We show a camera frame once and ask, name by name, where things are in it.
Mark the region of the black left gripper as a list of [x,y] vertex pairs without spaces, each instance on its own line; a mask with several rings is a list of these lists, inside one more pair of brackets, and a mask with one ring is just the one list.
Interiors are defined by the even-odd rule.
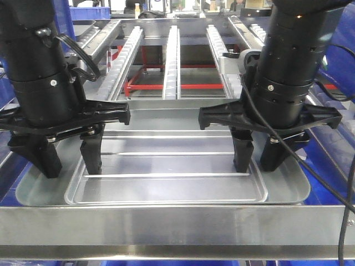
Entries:
[[1,131],[10,131],[8,146],[12,152],[24,157],[47,178],[57,178],[62,164],[53,144],[45,136],[57,141],[80,135],[80,151],[88,174],[102,172],[101,146],[106,123],[130,123],[127,102],[87,100],[83,108],[73,118],[58,125],[31,125],[21,107],[1,111]]

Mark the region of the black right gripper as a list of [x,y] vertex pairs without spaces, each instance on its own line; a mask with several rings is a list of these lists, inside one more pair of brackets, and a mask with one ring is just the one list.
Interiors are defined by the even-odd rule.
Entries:
[[[320,125],[328,125],[336,129],[342,120],[340,112],[332,107],[304,104],[296,123],[288,128],[275,128],[293,152],[305,147],[310,136],[303,131]],[[230,132],[234,146],[234,166],[237,172],[246,173],[249,169],[253,153],[251,131],[271,133],[258,121],[253,111],[246,111],[244,103],[232,101],[225,104],[202,107],[199,110],[200,129],[212,123],[231,126]],[[290,153],[279,143],[275,136],[269,136],[260,158],[261,168],[272,172],[279,167]]]

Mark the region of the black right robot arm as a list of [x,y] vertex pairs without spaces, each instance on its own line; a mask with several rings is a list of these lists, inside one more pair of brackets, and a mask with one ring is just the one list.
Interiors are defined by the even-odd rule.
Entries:
[[274,171],[289,153],[277,142],[282,137],[292,151],[309,142],[307,129],[338,127],[335,108],[306,104],[322,59],[347,1],[274,1],[270,25],[258,59],[240,55],[244,91],[237,101],[201,108],[199,124],[230,128],[237,172],[248,170],[254,131],[269,135],[260,163]]

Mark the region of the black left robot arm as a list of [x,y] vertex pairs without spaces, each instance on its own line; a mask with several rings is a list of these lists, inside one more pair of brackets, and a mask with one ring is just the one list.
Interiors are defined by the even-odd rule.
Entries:
[[1,112],[10,150],[46,177],[59,176],[62,164],[54,143],[78,135],[91,175],[101,172],[105,124],[128,124],[127,103],[88,100],[81,80],[100,72],[76,42],[57,31],[52,1],[1,2],[1,59],[18,107]]

